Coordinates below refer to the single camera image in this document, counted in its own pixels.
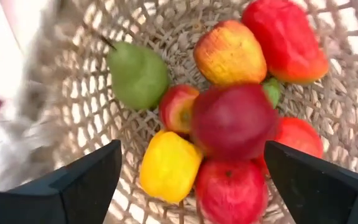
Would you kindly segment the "dark red apple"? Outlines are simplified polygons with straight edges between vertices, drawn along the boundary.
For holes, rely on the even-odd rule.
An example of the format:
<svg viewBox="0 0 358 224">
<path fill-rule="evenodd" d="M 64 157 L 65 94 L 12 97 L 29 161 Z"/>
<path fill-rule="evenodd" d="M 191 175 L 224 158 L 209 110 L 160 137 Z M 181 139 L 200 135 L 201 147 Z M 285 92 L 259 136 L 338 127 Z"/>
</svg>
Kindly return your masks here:
<svg viewBox="0 0 358 224">
<path fill-rule="evenodd" d="M 261 85 L 212 86 L 194 101 L 191 136 L 208 157 L 253 159 L 273 139 L 278 120 Z"/>
</svg>

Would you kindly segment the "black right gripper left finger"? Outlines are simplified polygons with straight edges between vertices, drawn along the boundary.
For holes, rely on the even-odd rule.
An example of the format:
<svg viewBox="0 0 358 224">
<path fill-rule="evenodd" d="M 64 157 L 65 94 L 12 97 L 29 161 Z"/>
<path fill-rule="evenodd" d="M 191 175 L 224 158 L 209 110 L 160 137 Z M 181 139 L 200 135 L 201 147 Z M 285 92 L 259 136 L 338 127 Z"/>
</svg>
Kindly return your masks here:
<svg viewBox="0 0 358 224">
<path fill-rule="evenodd" d="M 43 177 L 0 191 L 0 224 L 103 224 L 122 167 L 117 139 Z"/>
</svg>

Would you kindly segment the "small red-yellow peach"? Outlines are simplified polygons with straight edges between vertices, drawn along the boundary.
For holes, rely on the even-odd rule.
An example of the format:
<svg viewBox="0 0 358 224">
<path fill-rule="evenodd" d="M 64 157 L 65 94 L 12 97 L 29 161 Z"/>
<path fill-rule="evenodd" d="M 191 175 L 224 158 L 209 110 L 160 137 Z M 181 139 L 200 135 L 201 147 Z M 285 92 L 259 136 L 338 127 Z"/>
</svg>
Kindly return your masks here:
<svg viewBox="0 0 358 224">
<path fill-rule="evenodd" d="M 171 86 L 158 106 L 164 128 L 180 134 L 190 134 L 191 109 L 199 95 L 198 89 L 189 84 Z"/>
</svg>

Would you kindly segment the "green pear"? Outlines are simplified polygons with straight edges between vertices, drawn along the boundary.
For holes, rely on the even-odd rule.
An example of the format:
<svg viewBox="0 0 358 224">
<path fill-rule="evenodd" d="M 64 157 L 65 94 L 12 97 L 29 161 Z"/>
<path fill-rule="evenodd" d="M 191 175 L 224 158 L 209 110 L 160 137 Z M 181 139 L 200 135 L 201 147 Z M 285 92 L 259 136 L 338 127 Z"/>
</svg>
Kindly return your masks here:
<svg viewBox="0 0 358 224">
<path fill-rule="evenodd" d="M 170 84 L 165 61 L 148 47 L 115 42 L 106 62 L 116 98 L 133 110 L 157 106 Z"/>
</svg>

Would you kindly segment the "orange-red mango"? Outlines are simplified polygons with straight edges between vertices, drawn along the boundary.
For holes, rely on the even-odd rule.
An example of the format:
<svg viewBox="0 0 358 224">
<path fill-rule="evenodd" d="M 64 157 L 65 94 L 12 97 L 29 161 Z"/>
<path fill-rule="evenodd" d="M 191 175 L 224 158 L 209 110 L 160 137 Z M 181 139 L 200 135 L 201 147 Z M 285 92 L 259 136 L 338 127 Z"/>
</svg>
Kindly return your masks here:
<svg viewBox="0 0 358 224">
<path fill-rule="evenodd" d="M 241 22 L 218 22 L 197 41 L 193 57 L 198 70 L 215 85 L 262 82 L 267 64 L 253 33 Z"/>
</svg>

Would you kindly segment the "yellow bell pepper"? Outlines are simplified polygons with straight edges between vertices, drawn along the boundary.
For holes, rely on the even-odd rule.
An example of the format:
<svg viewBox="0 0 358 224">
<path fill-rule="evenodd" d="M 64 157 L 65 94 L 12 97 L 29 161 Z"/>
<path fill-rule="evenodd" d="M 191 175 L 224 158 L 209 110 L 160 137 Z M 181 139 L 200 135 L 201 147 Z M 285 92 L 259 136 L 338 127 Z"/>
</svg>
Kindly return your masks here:
<svg viewBox="0 0 358 224">
<path fill-rule="evenodd" d="M 139 183 L 151 197 L 182 201 L 191 191 L 202 152 L 172 131 L 159 131 L 149 142 L 139 169 Z"/>
</svg>

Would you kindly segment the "woven straw basket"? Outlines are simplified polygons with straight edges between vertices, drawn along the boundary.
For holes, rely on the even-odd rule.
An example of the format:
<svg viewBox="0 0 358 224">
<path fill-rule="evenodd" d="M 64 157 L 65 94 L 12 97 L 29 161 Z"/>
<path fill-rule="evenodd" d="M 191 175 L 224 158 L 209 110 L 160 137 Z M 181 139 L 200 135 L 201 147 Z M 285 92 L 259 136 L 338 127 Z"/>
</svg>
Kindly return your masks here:
<svg viewBox="0 0 358 224">
<path fill-rule="evenodd" d="M 57 167 L 121 140 L 121 176 L 103 224 L 209 224 L 193 195 L 170 204 L 141 189 L 139 165 L 162 124 L 157 110 L 132 110 L 115 97 L 106 65 L 110 44 L 150 47 L 166 61 L 173 84 L 205 90 L 193 47 L 217 22 L 239 19 L 250 1 L 48 1 L 26 56 L 20 111 L 32 120 L 46 117 Z M 358 0 L 294 2 L 306 11 L 331 68 L 310 85 L 286 84 L 278 110 L 309 121 L 325 159 L 358 172 Z"/>
</svg>

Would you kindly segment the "light green fruit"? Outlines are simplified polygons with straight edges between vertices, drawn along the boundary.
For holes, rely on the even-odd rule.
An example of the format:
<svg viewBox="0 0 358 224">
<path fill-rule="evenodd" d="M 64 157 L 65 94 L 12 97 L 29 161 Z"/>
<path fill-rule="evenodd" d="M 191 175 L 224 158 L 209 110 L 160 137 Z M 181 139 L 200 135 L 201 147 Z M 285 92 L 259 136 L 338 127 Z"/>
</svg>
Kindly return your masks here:
<svg viewBox="0 0 358 224">
<path fill-rule="evenodd" d="M 267 81 L 263 82 L 262 86 L 264 92 L 270 99 L 273 108 L 276 108 L 282 95 L 281 84 L 276 78 L 269 78 Z"/>
</svg>

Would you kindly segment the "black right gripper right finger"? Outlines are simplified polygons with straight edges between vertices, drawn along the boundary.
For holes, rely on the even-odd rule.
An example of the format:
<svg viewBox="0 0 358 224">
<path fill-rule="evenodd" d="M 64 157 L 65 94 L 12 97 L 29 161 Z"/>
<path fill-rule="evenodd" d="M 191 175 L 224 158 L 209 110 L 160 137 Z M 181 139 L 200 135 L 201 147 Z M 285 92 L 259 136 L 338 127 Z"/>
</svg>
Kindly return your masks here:
<svg viewBox="0 0 358 224">
<path fill-rule="evenodd" d="M 296 224 L 358 224 L 358 173 L 275 141 L 264 156 Z"/>
</svg>

